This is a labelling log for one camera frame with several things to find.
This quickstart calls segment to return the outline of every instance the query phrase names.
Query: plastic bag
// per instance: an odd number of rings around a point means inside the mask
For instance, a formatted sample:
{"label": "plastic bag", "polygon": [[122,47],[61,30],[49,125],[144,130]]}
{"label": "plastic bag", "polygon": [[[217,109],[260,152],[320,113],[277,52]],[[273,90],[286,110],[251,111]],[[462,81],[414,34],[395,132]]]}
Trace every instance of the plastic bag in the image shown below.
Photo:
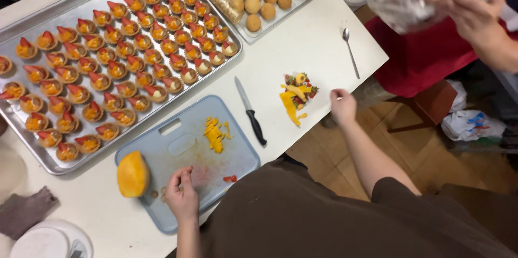
{"label": "plastic bag", "polygon": [[464,86],[459,81],[453,81],[453,80],[446,80],[450,85],[457,91],[457,96],[455,96],[455,99],[453,100],[452,107],[450,109],[450,113],[459,111],[466,108],[466,98],[468,94],[466,93],[466,90],[464,89]]}
{"label": "plastic bag", "polygon": [[400,35],[435,15],[435,8],[424,0],[367,0],[367,5]]}
{"label": "plastic bag", "polygon": [[483,137],[501,138],[506,125],[479,110],[461,110],[446,116],[443,132],[454,141],[475,141]]}

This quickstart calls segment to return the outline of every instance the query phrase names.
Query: white table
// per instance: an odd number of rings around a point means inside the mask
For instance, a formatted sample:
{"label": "white table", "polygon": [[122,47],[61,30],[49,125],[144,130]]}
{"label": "white table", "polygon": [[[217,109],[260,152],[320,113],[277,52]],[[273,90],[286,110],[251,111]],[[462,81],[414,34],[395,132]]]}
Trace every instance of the white table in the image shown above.
{"label": "white table", "polygon": [[[0,11],[0,28],[58,0],[22,0]],[[356,79],[341,38],[349,27],[351,49],[361,79]],[[314,0],[293,14],[253,45],[244,43],[240,58],[227,64],[212,79],[204,81],[184,97],[133,131],[121,145],[145,129],[162,122],[198,99],[214,94],[223,99],[261,158],[272,161],[313,127],[329,110],[329,91],[354,90],[388,57],[342,0]],[[286,73],[306,72],[319,94],[303,110],[308,117],[301,127],[288,118],[279,98],[280,84]],[[234,76],[243,83],[264,137],[262,147],[253,133],[234,84]],[[96,258],[162,258],[176,247],[176,235],[162,234],[137,199],[120,195],[113,156],[118,145],[71,175],[53,176],[45,172],[12,129],[0,137],[0,143],[16,148],[27,166],[27,179],[16,190],[32,194],[46,185],[61,205],[49,218],[63,219],[82,228],[94,245]],[[0,256],[7,256],[10,241],[0,237]]]}

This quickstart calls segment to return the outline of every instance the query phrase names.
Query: knife handle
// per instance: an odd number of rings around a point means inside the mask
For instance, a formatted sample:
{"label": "knife handle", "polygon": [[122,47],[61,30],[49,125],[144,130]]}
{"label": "knife handle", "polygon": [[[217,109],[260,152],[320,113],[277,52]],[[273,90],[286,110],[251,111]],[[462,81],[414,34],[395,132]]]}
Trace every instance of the knife handle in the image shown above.
{"label": "knife handle", "polygon": [[259,140],[262,145],[266,144],[266,140],[263,138],[263,131],[261,130],[261,126],[259,122],[255,119],[255,111],[247,110],[247,115],[250,118],[250,122],[252,123],[252,128],[254,129],[255,136]]}

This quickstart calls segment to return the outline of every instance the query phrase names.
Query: person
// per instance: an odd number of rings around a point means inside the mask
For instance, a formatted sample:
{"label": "person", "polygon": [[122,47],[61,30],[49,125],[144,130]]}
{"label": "person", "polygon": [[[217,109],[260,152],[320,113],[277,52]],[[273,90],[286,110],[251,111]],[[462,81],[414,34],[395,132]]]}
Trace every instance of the person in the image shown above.
{"label": "person", "polygon": [[200,228],[186,167],[166,192],[178,221],[178,258],[517,257],[453,200],[421,196],[355,121],[354,97],[342,89],[330,97],[372,202],[337,196],[284,154],[233,184]]}
{"label": "person", "polygon": [[389,60],[353,91],[360,107],[413,97],[477,59],[518,72],[518,0],[425,2],[436,6],[437,15],[406,35],[379,17],[366,23]]}

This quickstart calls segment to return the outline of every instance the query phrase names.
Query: strawberry piece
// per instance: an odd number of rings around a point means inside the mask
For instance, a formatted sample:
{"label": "strawberry piece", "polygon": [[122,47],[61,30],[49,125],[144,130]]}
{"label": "strawberry piece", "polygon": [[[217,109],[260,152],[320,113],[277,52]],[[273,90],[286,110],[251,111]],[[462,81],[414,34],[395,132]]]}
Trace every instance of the strawberry piece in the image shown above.
{"label": "strawberry piece", "polygon": [[175,79],[173,78],[170,78],[170,77],[163,77],[162,78],[162,82],[164,82],[164,84],[167,86],[167,87],[171,87],[172,83],[174,83]]}
{"label": "strawberry piece", "polygon": [[128,63],[138,62],[138,58],[135,56],[126,56],[126,60],[128,61]]}
{"label": "strawberry piece", "polygon": [[22,36],[22,38],[20,38],[20,45],[24,47],[30,47],[30,42]]}
{"label": "strawberry piece", "polygon": [[104,95],[104,102],[106,102],[106,103],[110,102],[110,100],[117,99],[115,96],[109,94],[108,92],[104,92],[103,95]]}
{"label": "strawberry piece", "polygon": [[151,86],[151,85],[144,85],[144,90],[146,90],[146,92],[150,95],[150,96],[153,96],[153,93],[155,93],[155,91],[157,91],[158,89]]}
{"label": "strawberry piece", "polygon": [[66,120],[66,121],[74,121],[74,118],[72,117],[72,114],[68,111],[65,111],[63,112],[63,116],[62,116],[62,119]]}
{"label": "strawberry piece", "polygon": [[61,152],[66,152],[68,151],[68,146],[63,143],[63,142],[59,142],[59,144],[57,144],[57,148],[61,151]]}
{"label": "strawberry piece", "polygon": [[97,102],[95,102],[95,101],[90,102],[89,108],[90,109],[94,109],[95,111],[99,111],[100,110],[99,104],[97,104]]}
{"label": "strawberry piece", "polygon": [[114,31],[116,31],[116,30],[115,30],[115,28],[113,28],[113,26],[111,26],[111,25],[108,25],[108,24],[107,24],[107,25],[105,25],[104,27],[106,28],[106,31],[107,31],[108,33],[112,33],[112,32],[114,32]]}
{"label": "strawberry piece", "polygon": [[61,102],[65,102],[64,100],[62,100],[61,98],[59,98],[57,96],[49,96],[49,100],[50,100],[50,103],[52,103],[52,105],[56,105]]}
{"label": "strawberry piece", "polygon": [[39,67],[36,67],[36,66],[31,66],[29,64],[25,64],[23,65],[23,69],[27,72],[27,73],[37,73],[37,72],[42,72],[43,69],[39,68]]}
{"label": "strawberry piece", "polygon": [[67,88],[68,90],[70,90],[70,92],[72,92],[72,94],[78,94],[80,91],[83,90],[82,87],[78,86],[78,85],[74,85],[74,84],[68,84],[67,85]]}
{"label": "strawberry piece", "polygon": [[156,21],[153,21],[153,30],[160,30],[162,29],[162,26]]}
{"label": "strawberry piece", "polygon": [[194,65],[196,67],[199,67],[199,65],[201,65],[203,63],[203,60],[202,59],[194,59],[193,62],[194,62]]}
{"label": "strawberry piece", "polygon": [[126,4],[128,4],[128,5],[131,5],[131,4],[133,4],[133,2],[135,2],[135,0],[124,0],[124,2],[126,2]]}
{"label": "strawberry piece", "polygon": [[75,51],[77,49],[77,46],[73,43],[64,42],[63,45],[65,46],[65,49],[69,53],[72,53],[73,51]]}
{"label": "strawberry piece", "polygon": [[181,58],[176,54],[169,54],[169,58],[173,63],[178,63],[181,60]]}
{"label": "strawberry piece", "polygon": [[69,30],[68,28],[66,28],[66,27],[58,26],[58,27],[56,27],[56,28],[57,28],[57,31],[58,31],[61,35],[62,35],[62,34],[64,34],[64,33],[66,33],[66,32],[70,32],[70,30]]}
{"label": "strawberry piece", "polygon": [[93,40],[93,39],[95,38],[95,36],[91,36],[91,35],[84,35],[83,37],[84,37],[84,39],[86,39],[87,41],[91,41],[91,40]]}
{"label": "strawberry piece", "polygon": [[135,105],[137,105],[137,101],[140,100],[139,97],[130,97],[130,98],[127,98],[128,99],[128,102],[134,107]]}
{"label": "strawberry piece", "polygon": [[43,38],[50,39],[50,42],[54,42],[54,36],[50,33],[50,31],[46,30],[43,35]]}
{"label": "strawberry piece", "polygon": [[88,72],[88,77],[90,78],[90,81],[96,82],[97,80],[101,79],[103,76],[94,72]]}
{"label": "strawberry piece", "polygon": [[124,84],[115,84],[115,88],[117,88],[117,91],[124,92],[126,90],[126,85]]}
{"label": "strawberry piece", "polygon": [[63,67],[57,67],[54,69],[59,75],[63,76],[63,74],[68,71],[67,68],[63,68]]}
{"label": "strawberry piece", "polygon": [[86,67],[88,66],[91,62],[89,59],[87,58],[79,58],[79,63],[83,66],[83,67]]}
{"label": "strawberry piece", "polygon": [[101,126],[96,127],[95,130],[97,130],[98,134],[104,135],[104,133],[108,130],[108,126],[107,125],[101,125]]}
{"label": "strawberry piece", "polygon": [[159,70],[163,69],[163,67],[159,63],[154,63],[153,64],[153,69],[155,69],[155,71],[158,72]]}
{"label": "strawberry piece", "polygon": [[123,47],[127,47],[127,44],[123,42],[122,40],[117,41],[117,46],[122,49]]}
{"label": "strawberry piece", "polygon": [[48,138],[52,133],[49,132],[49,131],[39,131],[38,133],[38,136],[42,139],[46,139]]}
{"label": "strawberry piece", "polygon": [[200,3],[198,0],[196,0],[196,2],[194,2],[194,7],[196,7],[196,9],[198,9],[200,7],[203,7],[203,4]]}
{"label": "strawberry piece", "polygon": [[133,21],[129,20],[128,18],[126,18],[126,17],[124,17],[124,16],[122,16],[122,18],[121,18],[121,23],[122,23],[122,25],[124,25],[124,26],[128,26],[128,25],[133,24]]}
{"label": "strawberry piece", "polygon": [[114,62],[114,61],[112,61],[112,60],[109,60],[109,61],[108,61],[108,68],[110,68],[110,69],[112,69],[112,70],[113,70],[115,67],[118,67],[118,66],[119,66],[119,63]]}
{"label": "strawberry piece", "polygon": [[0,99],[11,99],[12,97],[7,91],[0,94]]}
{"label": "strawberry piece", "polygon": [[81,18],[77,18],[77,23],[79,23],[79,26],[88,25],[88,21],[81,19]]}
{"label": "strawberry piece", "polygon": [[117,6],[119,6],[119,3],[108,1],[108,6],[110,7],[110,10],[115,10]]}
{"label": "strawberry piece", "polygon": [[43,85],[43,86],[47,86],[49,84],[54,84],[53,82],[50,82],[50,81],[47,81],[47,80],[41,80],[39,83],[40,83],[40,85]]}
{"label": "strawberry piece", "polygon": [[80,145],[83,145],[84,142],[88,141],[89,139],[90,139],[90,137],[80,137],[80,138],[75,138],[74,141],[76,141]]}
{"label": "strawberry piece", "polygon": [[119,119],[121,116],[124,115],[123,112],[120,112],[120,111],[114,111],[114,112],[111,112],[110,115],[113,117],[113,118],[116,118],[116,119]]}
{"label": "strawberry piece", "polygon": [[40,116],[40,115],[39,115],[38,113],[36,113],[36,112],[32,112],[32,113],[30,114],[30,116],[31,116],[31,118],[34,118],[34,119],[39,120],[39,121],[42,121],[42,120],[44,120],[44,119],[45,119],[45,118],[43,118],[43,116]]}
{"label": "strawberry piece", "polygon": [[99,10],[95,10],[95,9],[94,9],[94,16],[95,16],[95,17],[100,17],[100,16],[103,16],[103,15],[104,15],[104,13],[103,13],[103,12],[101,12],[101,11],[99,11]]}
{"label": "strawberry piece", "polygon": [[188,41],[186,41],[184,44],[185,44],[185,50],[187,50],[188,52],[190,52],[191,50],[194,49],[194,45],[192,45]]}
{"label": "strawberry piece", "polygon": [[146,17],[146,13],[142,12],[142,11],[137,11],[135,12],[135,15],[137,16],[137,18],[142,21],[142,19],[144,19],[144,17]]}

